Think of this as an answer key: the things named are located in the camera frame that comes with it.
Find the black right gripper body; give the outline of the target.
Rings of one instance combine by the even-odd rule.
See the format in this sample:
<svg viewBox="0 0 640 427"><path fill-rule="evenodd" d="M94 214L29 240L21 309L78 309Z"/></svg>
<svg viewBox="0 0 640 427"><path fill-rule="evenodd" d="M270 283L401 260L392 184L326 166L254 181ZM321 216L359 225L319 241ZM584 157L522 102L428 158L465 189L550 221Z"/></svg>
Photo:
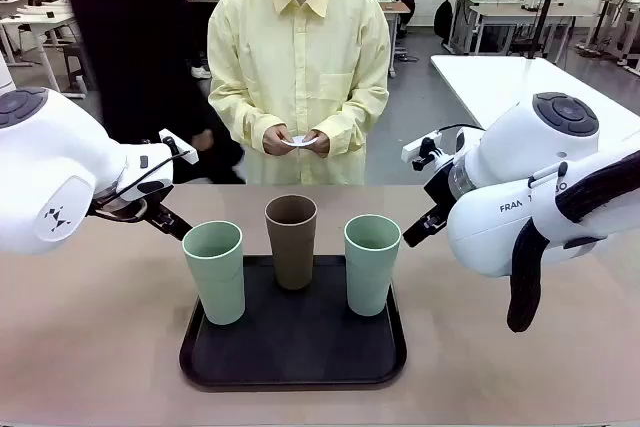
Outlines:
<svg viewBox="0 0 640 427"><path fill-rule="evenodd" d="M440 162L434 167L433 175L424 185L425 192L434 203L445 210L450 210L456 202L456 198L449 187L449 172L452 166L453 161L451 159L446 162Z"/></svg>

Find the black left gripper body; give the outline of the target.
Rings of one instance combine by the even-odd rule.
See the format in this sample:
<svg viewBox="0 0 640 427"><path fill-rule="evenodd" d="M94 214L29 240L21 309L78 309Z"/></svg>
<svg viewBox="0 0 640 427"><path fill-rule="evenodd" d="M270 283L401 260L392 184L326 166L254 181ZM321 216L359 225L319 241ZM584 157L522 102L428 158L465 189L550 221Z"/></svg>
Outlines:
<svg viewBox="0 0 640 427"><path fill-rule="evenodd" d="M129 206L131 212L130 222L163 222L168 210L162 202L173 190L171 184L151 191L146 187L142 197L133 201Z"/></svg>

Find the person left hand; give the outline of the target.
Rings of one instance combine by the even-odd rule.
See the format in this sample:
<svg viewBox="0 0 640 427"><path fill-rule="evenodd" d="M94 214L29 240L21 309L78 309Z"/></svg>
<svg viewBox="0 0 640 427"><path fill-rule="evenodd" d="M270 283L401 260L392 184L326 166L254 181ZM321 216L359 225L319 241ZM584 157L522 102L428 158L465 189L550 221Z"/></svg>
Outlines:
<svg viewBox="0 0 640 427"><path fill-rule="evenodd" d="M303 139L304 148L311 150L320 157L327 157L330 151L330 139L322 131L311 130Z"/></svg>

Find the person right hand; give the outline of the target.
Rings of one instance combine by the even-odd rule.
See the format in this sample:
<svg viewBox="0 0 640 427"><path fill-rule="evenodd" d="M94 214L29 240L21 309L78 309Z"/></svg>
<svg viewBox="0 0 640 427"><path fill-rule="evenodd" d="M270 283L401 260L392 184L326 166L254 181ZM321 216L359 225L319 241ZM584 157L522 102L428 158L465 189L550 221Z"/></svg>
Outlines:
<svg viewBox="0 0 640 427"><path fill-rule="evenodd" d="M265 131L263 149L271 156L284 156L294 149L293 139L285 124L271 126Z"/></svg>

